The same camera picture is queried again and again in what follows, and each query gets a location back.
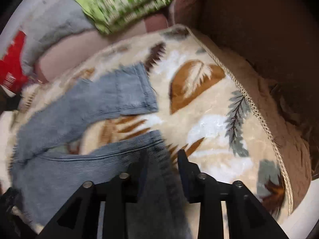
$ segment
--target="laundry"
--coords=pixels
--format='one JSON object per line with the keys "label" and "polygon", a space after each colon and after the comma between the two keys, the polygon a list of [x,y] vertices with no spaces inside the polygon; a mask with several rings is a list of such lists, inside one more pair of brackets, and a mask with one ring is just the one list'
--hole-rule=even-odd
{"label": "laundry", "polygon": [[108,144],[86,156],[63,151],[64,143],[80,137],[91,123],[157,110],[142,63],[96,82],[80,80],[18,133],[10,172],[12,186],[21,193],[19,208],[32,222],[46,225],[83,182],[111,180],[145,149],[149,164],[143,194],[137,204],[127,205],[130,238],[190,238],[182,191],[159,131]]}
{"label": "laundry", "polygon": [[168,6],[173,0],[76,0],[95,26],[106,34]]}
{"label": "laundry", "polygon": [[173,175],[159,131],[108,144],[88,156],[48,150],[26,164],[14,163],[13,186],[22,193],[21,209],[32,221],[46,225],[83,182],[111,180],[139,160],[141,149],[149,156],[147,180],[138,203],[126,206],[128,237],[190,239],[178,176]]}
{"label": "laundry", "polygon": [[23,164],[49,148],[78,139],[96,121],[156,111],[156,96],[142,63],[117,69],[96,82],[81,79],[21,127],[15,159]]}

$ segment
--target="pink pillow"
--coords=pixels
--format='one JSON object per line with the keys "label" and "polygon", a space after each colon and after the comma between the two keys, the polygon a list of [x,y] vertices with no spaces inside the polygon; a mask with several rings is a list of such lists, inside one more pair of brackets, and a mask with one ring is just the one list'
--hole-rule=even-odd
{"label": "pink pillow", "polygon": [[35,65],[38,79],[43,83],[52,81],[66,70],[87,60],[104,47],[133,36],[167,28],[163,14],[154,14],[124,31],[109,36],[101,35],[98,30],[89,30],[81,34],[70,35],[48,49]]}

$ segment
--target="brown cushion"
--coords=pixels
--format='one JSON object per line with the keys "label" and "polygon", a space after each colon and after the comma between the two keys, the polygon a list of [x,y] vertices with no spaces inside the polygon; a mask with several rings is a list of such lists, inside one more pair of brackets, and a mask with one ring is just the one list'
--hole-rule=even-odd
{"label": "brown cushion", "polygon": [[280,82],[301,125],[310,124],[313,178],[319,177],[319,25],[302,0],[206,0],[200,31]]}
{"label": "brown cushion", "polygon": [[171,4],[170,25],[183,24],[197,28],[205,0],[174,0]]}

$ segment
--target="gray cloth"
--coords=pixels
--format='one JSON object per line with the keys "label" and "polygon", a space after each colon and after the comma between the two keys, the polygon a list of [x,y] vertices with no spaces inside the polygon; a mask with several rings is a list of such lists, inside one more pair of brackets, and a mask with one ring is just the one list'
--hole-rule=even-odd
{"label": "gray cloth", "polygon": [[191,238],[182,193],[159,131],[108,144],[88,156],[57,148],[81,136],[95,121],[154,111],[156,98],[142,64],[116,70],[97,82],[79,81],[18,133],[11,175],[13,187],[20,191],[19,207],[31,221],[45,225],[84,181],[109,181],[146,149],[149,167],[142,197],[137,204],[127,204],[129,237]]}
{"label": "gray cloth", "polygon": [[62,38],[94,28],[78,3],[60,0],[24,30],[27,36],[20,58],[23,73],[31,74],[39,57]]}

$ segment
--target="brown leaf print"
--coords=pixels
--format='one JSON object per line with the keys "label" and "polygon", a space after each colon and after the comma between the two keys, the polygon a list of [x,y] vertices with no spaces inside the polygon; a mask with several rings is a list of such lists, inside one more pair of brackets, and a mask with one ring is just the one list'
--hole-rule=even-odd
{"label": "brown leaf print", "polygon": [[125,124],[128,123],[132,120],[135,120],[138,117],[138,115],[131,115],[131,116],[126,116],[126,117],[121,117],[116,123],[117,124]]}
{"label": "brown leaf print", "polygon": [[171,115],[190,104],[224,77],[224,71],[217,65],[207,65],[200,60],[185,62],[170,85]]}
{"label": "brown leaf print", "polygon": [[34,92],[28,97],[27,101],[23,104],[20,112],[21,113],[27,113],[28,110],[31,108],[32,106],[32,102],[34,100],[34,98],[36,97],[36,95],[38,94],[39,90],[42,88],[42,86],[38,86]]}
{"label": "brown leaf print", "polygon": [[144,133],[150,131],[150,129],[151,129],[150,127],[144,128],[144,129],[142,129],[142,130],[140,130],[140,131],[137,131],[137,132],[135,132],[135,133],[133,133],[133,134],[130,134],[130,135],[128,135],[128,136],[125,136],[124,138],[121,139],[121,141],[122,141],[122,140],[126,140],[126,139],[130,139],[130,138],[133,138],[133,137],[137,137],[137,136],[139,136],[139,135],[142,135],[142,134],[144,134]]}
{"label": "brown leaf print", "polygon": [[271,193],[269,196],[262,197],[262,204],[267,211],[278,216],[285,199],[285,185],[283,177],[278,175],[279,185],[274,184],[270,179],[265,184],[265,188]]}
{"label": "brown leaf print", "polygon": [[70,90],[76,83],[78,79],[89,79],[95,72],[95,68],[84,69],[77,73],[71,78],[71,80],[66,84],[65,91]]}
{"label": "brown leaf print", "polygon": [[144,67],[145,70],[149,73],[153,66],[156,64],[156,61],[160,60],[160,57],[165,53],[165,43],[160,42],[154,47],[150,48],[150,54],[145,60]]}
{"label": "brown leaf print", "polygon": [[116,135],[114,133],[117,132],[115,120],[106,119],[103,125],[103,128],[100,132],[99,137],[99,146],[104,146],[109,143],[115,142]]}
{"label": "brown leaf print", "polygon": [[172,148],[170,148],[170,149],[168,150],[168,151],[170,152],[170,154],[173,154],[177,147],[178,147],[178,145],[177,145],[177,146],[174,146],[174,147],[172,147]]}
{"label": "brown leaf print", "polygon": [[99,135],[99,146],[130,139],[150,131],[150,127],[136,131],[147,120],[136,121],[138,115],[120,117],[118,119],[107,119]]}
{"label": "brown leaf print", "polygon": [[[186,153],[186,156],[189,157],[192,153],[194,153],[197,150],[197,148],[199,148],[200,144],[203,142],[204,139],[205,139],[205,137],[202,137],[201,139],[198,139],[197,141],[192,143],[188,149],[186,149],[188,144],[184,145],[181,149],[184,149],[185,153]],[[177,146],[174,147],[174,150],[172,150],[172,152],[171,152],[171,155],[173,155],[171,157],[171,160],[172,160],[173,163],[175,162],[175,160],[177,158],[177,152],[175,154],[173,154],[173,152],[175,151],[176,148],[177,148]]]}

